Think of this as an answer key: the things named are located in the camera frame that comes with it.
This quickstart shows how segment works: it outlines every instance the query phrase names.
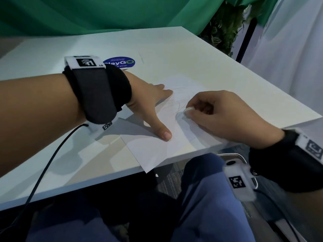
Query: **eraser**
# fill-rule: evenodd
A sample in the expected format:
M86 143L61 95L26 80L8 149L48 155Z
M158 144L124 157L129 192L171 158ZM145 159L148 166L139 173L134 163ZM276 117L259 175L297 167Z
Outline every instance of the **eraser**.
M189 116L188 116L187 112L188 112L188 111L190 111L190 110L192 110L192 109L195 109L195 108L194 108L194 107L188 107L188 108L184 109L183 114L184 114L187 118L189 118Z

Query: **blue pants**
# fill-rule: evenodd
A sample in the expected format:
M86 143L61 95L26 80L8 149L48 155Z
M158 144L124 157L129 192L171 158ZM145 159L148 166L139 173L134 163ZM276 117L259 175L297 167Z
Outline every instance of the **blue pants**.
M171 242L254 242L243 207L222 172L224 161L205 154L190 160L182 177L179 216ZM150 241L157 241L158 235ZM54 205L38 216L27 242L117 242L99 211L81 195Z

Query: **round sticker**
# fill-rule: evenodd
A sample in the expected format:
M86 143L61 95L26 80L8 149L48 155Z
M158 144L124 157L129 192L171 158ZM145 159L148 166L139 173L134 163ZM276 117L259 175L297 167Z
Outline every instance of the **round sticker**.
M128 57L114 57L103 61L105 64L114 65L120 69L128 69L135 65L135 60Z

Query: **tabletop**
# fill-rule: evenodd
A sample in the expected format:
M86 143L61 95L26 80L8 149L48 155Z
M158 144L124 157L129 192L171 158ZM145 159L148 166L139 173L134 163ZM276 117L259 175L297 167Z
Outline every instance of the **tabletop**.
M131 58L135 65L129 71L149 83L180 73L208 90L235 92L261 117L280 128L321 117L182 27L27 39L0 60L0 80L61 73L64 56L87 54L102 60ZM0 210L26 201L67 134L0 178ZM197 137L161 165L226 146L223 139ZM105 132L93 139L81 128L58 152L32 201L140 171L142 168L119 135Z

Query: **white curtain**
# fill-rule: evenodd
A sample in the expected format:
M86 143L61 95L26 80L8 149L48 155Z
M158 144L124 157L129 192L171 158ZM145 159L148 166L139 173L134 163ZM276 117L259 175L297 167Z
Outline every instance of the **white curtain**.
M247 67L323 115L323 0L279 0ZM323 146L323 120L301 129Z

